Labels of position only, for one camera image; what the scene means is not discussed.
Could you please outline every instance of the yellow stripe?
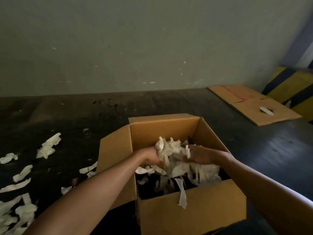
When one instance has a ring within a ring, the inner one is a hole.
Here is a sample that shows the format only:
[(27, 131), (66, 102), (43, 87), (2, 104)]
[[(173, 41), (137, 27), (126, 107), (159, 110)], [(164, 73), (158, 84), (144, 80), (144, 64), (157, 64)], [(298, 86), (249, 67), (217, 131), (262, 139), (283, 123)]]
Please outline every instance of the yellow stripe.
[(273, 73), (271, 79), (268, 82), (271, 82), (274, 78), (276, 78), (282, 71), (284, 71), (287, 67), (276, 67), (275, 72)]
[(313, 120), (313, 96), (292, 108), (293, 111), (301, 114), (307, 121)]
[(267, 96), (282, 103), (311, 84), (313, 84), (313, 75), (298, 71), (273, 89)]

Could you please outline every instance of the yellow and black striped panel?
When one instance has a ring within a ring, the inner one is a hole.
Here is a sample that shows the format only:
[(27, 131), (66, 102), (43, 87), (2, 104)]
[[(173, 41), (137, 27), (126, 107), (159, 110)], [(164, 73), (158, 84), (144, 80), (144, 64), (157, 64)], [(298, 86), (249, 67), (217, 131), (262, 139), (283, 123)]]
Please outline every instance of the yellow and black striped panel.
[(289, 67), (277, 67), (262, 94), (286, 105), (313, 122), (313, 74), (294, 70)]

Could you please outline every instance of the black table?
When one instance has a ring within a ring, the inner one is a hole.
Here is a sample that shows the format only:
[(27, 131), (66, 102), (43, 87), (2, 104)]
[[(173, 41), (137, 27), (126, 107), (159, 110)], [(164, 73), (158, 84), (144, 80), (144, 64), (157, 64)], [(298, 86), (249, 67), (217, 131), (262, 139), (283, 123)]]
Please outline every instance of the black table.
[[(0, 164), (0, 188), (33, 164), (31, 182), (1, 193), (0, 200), (29, 192), (38, 205), (36, 217), (62, 196), (61, 187), (70, 186), (71, 179), (87, 178), (79, 169), (96, 162), (101, 138), (128, 124), (128, 117), (160, 114), (203, 117), (235, 158), (313, 200), (313, 126), (298, 119), (257, 127), (208, 89), (0, 98), (0, 110), (0, 156), (20, 154), (17, 161)], [(62, 140), (55, 153), (35, 159), (41, 144), (58, 132)], [(140, 233), (134, 214), (134, 202), (120, 206), (93, 233), (108, 226)], [(258, 227), (260, 234), (269, 233), (250, 203), (247, 217), (251, 223), (241, 222), (236, 229), (256, 234), (252, 229)]]

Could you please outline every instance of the person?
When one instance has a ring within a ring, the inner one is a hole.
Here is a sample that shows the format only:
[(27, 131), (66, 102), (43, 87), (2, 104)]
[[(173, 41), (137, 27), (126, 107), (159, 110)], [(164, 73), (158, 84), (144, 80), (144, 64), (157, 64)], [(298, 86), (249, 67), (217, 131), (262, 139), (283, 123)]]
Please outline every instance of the person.
[[(236, 160), (231, 154), (190, 145), (184, 162), (221, 166), (278, 234), (313, 234), (313, 202)], [(128, 158), (79, 184), (44, 211), (25, 235), (90, 234), (140, 165), (162, 167), (155, 147)]]

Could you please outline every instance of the person's right arm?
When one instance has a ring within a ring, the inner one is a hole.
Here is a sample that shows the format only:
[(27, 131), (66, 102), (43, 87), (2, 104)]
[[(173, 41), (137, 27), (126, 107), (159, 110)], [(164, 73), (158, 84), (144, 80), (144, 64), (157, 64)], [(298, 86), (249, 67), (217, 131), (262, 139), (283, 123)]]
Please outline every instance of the person's right arm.
[(279, 234), (313, 234), (313, 202), (227, 152), (190, 145), (185, 162), (221, 166)]

